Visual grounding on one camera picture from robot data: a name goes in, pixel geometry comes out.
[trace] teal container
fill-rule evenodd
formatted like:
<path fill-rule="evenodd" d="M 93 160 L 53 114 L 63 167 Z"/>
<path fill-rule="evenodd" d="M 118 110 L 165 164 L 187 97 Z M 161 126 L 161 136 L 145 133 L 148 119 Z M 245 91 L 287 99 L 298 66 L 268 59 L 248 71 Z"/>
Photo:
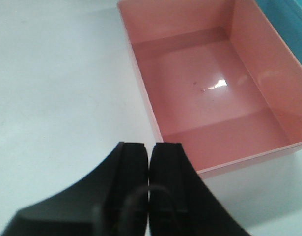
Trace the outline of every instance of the teal container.
<path fill-rule="evenodd" d="M 302 64 L 302 0 L 256 0 Z"/>

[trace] pink plastic box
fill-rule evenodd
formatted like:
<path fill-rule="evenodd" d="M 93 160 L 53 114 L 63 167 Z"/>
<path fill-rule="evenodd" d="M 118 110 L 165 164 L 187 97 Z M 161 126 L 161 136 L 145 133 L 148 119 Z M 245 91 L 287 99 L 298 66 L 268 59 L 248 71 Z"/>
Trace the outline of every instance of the pink plastic box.
<path fill-rule="evenodd" d="M 302 66 L 254 0 L 121 0 L 159 141 L 202 177 L 302 148 Z"/>

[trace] white table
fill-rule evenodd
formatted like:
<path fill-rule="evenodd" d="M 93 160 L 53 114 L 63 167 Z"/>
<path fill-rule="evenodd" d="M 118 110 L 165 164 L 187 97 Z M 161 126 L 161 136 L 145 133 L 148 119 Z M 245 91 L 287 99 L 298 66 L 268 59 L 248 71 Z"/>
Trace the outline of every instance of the white table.
<path fill-rule="evenodd" d="M 115 6 L 0 0 L 0 232 L 118 141 L 145 143 L 150 154 L 155 137 Z M 302 223 L 302 151 L 206 183 L 255 236 L 288 236 Z"/>

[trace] black plastic piece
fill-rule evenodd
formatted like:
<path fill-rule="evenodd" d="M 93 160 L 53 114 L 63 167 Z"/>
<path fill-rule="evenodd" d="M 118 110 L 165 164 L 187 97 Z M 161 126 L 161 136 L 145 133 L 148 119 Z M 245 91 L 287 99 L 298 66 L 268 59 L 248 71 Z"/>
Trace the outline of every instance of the black plastic piece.
<path fill-rule="evenodd" d="M 118 234 L 119 215 L 127 195 L 147 185 L 148 160 L 143 144 L 118 143 L 92 172 L 66 190 L 19 210 L 1 236 L 93 236 Z M 135 210 L 134 232 L 143 236 L 147 195 Z"/>
<path fill-rule="evenodd" d="M 176 229 L 170 204 L 161 193 L 150 196 L 152 236 L 250 236 L 223 208 L 200 179 L 181 144 L 157 143 L 153 149 L 150 184 L 166 187 L 177 207 Z"/>

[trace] black clamp jaw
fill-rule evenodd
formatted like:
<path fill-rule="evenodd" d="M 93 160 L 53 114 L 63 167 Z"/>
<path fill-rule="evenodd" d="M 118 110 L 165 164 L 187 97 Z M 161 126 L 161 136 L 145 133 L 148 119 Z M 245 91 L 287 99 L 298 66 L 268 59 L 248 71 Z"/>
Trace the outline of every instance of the black clamp jaw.
<path fill-rule="evenodd" d="M 144 236 L 148 215 L 153 236 L 250 236 L 181 144 L 157 143 L 148 168 L 144 144 L 124 142 L 79 182 L 18 211 L 1 236 Z"/>

